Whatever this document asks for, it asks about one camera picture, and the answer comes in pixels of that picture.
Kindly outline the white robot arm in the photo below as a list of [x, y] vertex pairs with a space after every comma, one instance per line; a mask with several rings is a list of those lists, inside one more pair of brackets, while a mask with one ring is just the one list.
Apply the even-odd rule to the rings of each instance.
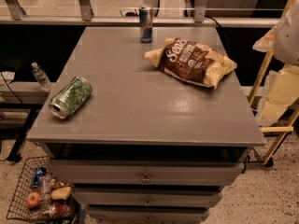
[[299, 64], [299, 0], [280, 19], [273, 42], [276, 59]]

